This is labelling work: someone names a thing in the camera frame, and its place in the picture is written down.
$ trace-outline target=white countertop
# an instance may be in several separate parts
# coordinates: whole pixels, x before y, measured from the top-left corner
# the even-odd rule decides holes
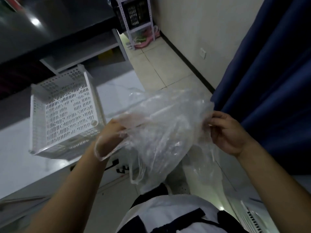
[[[106,117],[128,106],[131,88],[144,91],[129,61],[89,70]],[[29,154],[30,88],[0,101],[0,199],[74,162]]]

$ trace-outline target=white storage crate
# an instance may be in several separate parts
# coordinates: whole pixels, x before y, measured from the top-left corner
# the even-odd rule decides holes
[[[83,65],[32,85],[30,150],[60,158],[81,148],[104,127],[104,118]]]

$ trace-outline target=clear plastic bag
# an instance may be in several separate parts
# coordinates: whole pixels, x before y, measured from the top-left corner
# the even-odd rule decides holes
[[[125,139],[104,158],[120,148],[127,149],[131,182],[140,184],[142,193],[161,184],[193,145],[208,155],[206,161],[213,162],[209,156],[210,133],[203,132],[202,121],[211,116],[214,104],[205,98],[204,92],[197,89],[160,90],[153,94],[136,91],[130,94],[129,101],[131,106],[116,118],[126,127],[120,132]],[[137,163],[139,173],[133,179],[133,167]]]

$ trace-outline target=blue curtain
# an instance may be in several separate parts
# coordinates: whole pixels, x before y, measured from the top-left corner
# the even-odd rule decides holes
[[[310,174],[311,0],[265,0],[211,100],[290,174]]]

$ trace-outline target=black baseboard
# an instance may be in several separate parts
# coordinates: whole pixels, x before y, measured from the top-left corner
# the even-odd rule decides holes
[[[200,79],[200,81],[206,86],[206,88],[213,94],[215,88],[203,77],[203,75],[190,63],[189,60],[174,46],[173,43],[160,31],[161,37],[166,41],[167,44],[176,52],[176,54],[182,59],[183,62],[191,69],[191,71]]]

